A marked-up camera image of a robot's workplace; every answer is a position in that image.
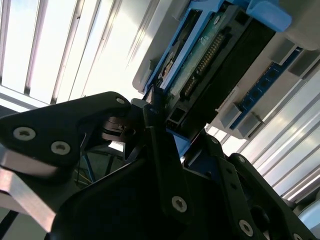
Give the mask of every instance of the metal rod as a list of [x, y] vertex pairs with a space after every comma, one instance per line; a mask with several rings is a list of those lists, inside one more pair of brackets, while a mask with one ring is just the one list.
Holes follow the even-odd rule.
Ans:
[[114, 163], [114, 156], [110, 155], [109, 162], [108, 162], [108, 165], [106, 166], [106, 170], [105, 170], [105, 173], [104, 173], [105, 176], [110, 174], [111, 167], [112, 167], [113, 163]]
[[9, 230], [17, 216], [18, 213], [16, 211], [11, 210], [4, 217], [4, 219], [0, 223], [0, 240], [4, 238], [4, 236], [6, 235], [7, 231]]
[[88, 158], [88, 155], [87, 155], [87, 154], [83, 155], [83, 159], [84, 159], [84, 161], [85, 161], [85, 163], [86, 163], [86, 166], [87, 166], [87, 168], [88, 168], [90, 180], [91, 180], [91, 182], [94, 183], [94, 182], [96, 181], [96, 178], [95, 178], [94, 171], [92, 170], [92, 167], [91, 167], [91, 164], [90, 164], [90, 160], [89, 160], [89, 158]]

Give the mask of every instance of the blue connector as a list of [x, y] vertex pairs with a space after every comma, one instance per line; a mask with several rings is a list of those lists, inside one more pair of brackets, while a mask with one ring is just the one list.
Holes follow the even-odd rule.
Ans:
[[268, 91], [268, 89], [274, 84], [274, 82], [284, 73], [284, 71], [290, 66], [290, 64], [297, 58], [302, 51], [302, 48], [297, 47], [287, 60], [279, 65], [273, 62], [270, 67], [264, 72], [255, 85], [248, 91], [246, 96], [238, 104], [238, 108], [241, 114], [230, 126], [231, 130], [234, 130], [238, 124], [245, 118], [250, 110], [256, 105], [256, 103], [262, 98], [262, 96]]
[[284, 32], [292, 17], [279, 6], [279, 0], [227, 0], [246, 9], [246, 13], [276, 32]]

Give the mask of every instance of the ceiling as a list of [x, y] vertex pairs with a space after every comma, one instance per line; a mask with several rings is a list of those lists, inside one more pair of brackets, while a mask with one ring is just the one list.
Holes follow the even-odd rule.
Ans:
[[141, 98], [132, 80], [169, 3], [2, 0], [0, 94], [25, 102], [19, 112], [106, 91]]

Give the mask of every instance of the black metal bracket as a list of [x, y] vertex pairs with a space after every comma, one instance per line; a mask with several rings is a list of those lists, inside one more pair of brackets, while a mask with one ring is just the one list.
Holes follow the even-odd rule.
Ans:
[[167, 217], [190, 224], [194, 207], [174, 137], [166, 131], [164, 116], [152, 105], [143, 107], [143, 116], [148, 160], [155, 169], [161, 209]]
[[[0, 143], [17, 156], [27, 156], [28, 166], [25, 160], [24, 164], [21, 162], [21, 157], [7, 161], [6, 152], [0, 156], [0, 165], [52, 182], [66, 181], [82, 151], [110, 144], [108, 138], [102, 137], [108, 119], [123, 118], [130, 109], [130, 103], [122, 95], [105, 92], [1, 118]], [[114, 132], [112, 138], [119, 142], [128, 139], [125, 131]], [[55, 152], [53, 148], [68, 151]], [[44, 173], [43, 166], [50, 169]]]
[[208, 134], [205, 135], [204, 141], [209, 156], [216, 162], [219, 176], [215, 176], [215, 179], [221, 187], [233, 235], [240, 239], [266, 239], [255, 225], [237, 171], [226, 160], [221, 144]]
[[244, 156], [233, 153], [228, 161], [251, 188], [252, 205], [261, 207], [267, 214], [270, 239], [316, 240], [315, 236]]

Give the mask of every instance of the white metal panel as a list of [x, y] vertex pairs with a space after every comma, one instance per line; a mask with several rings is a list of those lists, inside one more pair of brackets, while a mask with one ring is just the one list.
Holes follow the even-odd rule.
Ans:
[[99, 45], [101, 42], [104, 43], [103, 34], [108, 32], [107, 22], [110, 19], [112, 7], [114, 7], [114, 0], [101, 0], [74, 81], [70, 100], [82, 97]]
[[319, 143], [320, 143], [320, 127], [318, 127], [312, 134], [310, 134], [301, 144], [289, 152], [289, 154], [282, 159], [277, 165], [274, 165], [270, 171], [264, 176], [265, 180], [271, 185], [276, 186], [284, 180], [286, 175], [290, 174], [297, 166], [304, 166], [309, 163], [310, 159], [314, 161], [315, 166], [311, 170], [315, 169], [317, 165], [320, 165], [319, 155]]
[[20, 93], [25, 91], [38, 6], [39, 0], [10, 3], [2, 85]]
[[303, 186], [310, 184], [314, 188], [320, 186], [316, 176], [305, 180], [320, 167], [319, 126], [320, 72], [292, 96], [240, 153], [278, 194], [296, 200], [297, 194], [292, 190], [302, 191]]
[[29, 78], [30, 96], [48, 104], [56, 85], [76, 2], [50, 0], [46, 7]]
[[149, 3], [150, 0], [122, 0], [100, 59], [92, 67], [84, 95], [115, 91], [129, 101], [141, 98], [142, 95], [132, 86], [132, 79], [128, 81], [124, 77], [124, 71]]
[[310, 108], [310, 102], [319, 98], [320, 72], [317, 73], [291, 101], [273, 118], [254, 140], [241, 152], [255, 163], [290, 127]]
[[99, 2], [99, 0], [84, 1], [80, 21], [76, 29], [66, 67], [63, 72], [62, 82], [56, 101], [57, 103], [69, 100]]

